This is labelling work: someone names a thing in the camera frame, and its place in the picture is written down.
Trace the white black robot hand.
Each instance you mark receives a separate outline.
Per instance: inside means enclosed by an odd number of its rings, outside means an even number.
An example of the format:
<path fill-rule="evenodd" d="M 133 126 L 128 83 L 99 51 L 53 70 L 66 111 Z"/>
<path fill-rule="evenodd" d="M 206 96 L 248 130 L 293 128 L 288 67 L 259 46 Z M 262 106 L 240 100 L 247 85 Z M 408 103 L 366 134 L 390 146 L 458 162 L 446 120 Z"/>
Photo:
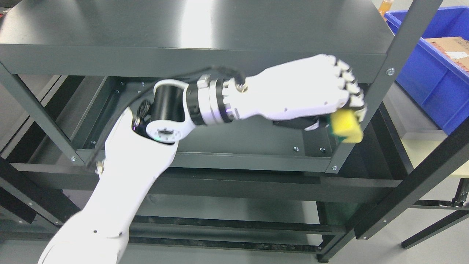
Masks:
<path fill-rule="evenodd" d="M 368 111 L 352 67 L 325 54 L 269 67 L 243 84 L 231 79 L 217 99 L 220 113 L 234 120 L 262 116 L 289 121 L 351 110 L 362 122 Z"/>

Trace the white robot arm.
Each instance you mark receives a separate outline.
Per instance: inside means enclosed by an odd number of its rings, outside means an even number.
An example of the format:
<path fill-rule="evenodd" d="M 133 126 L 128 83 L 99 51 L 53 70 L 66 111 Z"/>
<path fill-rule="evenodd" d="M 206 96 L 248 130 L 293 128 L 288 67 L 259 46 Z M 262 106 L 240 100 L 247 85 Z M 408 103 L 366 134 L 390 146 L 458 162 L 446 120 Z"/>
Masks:
<path fill-rule="evenodd" d="M 235 85 L 244 86 L 244 73 L 213 66 L 199 71 L 195 86 L 174 76 L 156 82 L 154 105 L 141 102 L 133 114 L 130 106 L 106 125 L 99 146 L 105 158 L 96 167 L 99 182 L 84 208 L 52 237 L 40 264 L 117 264 L 129 242 L 129 228 L 156 179 L 170 166 L 178 142 L 197 125 L 230 122 L 216 85 L 215 99 L 200 93 L 209 88 L 209 70 L 216 70 Z"/>

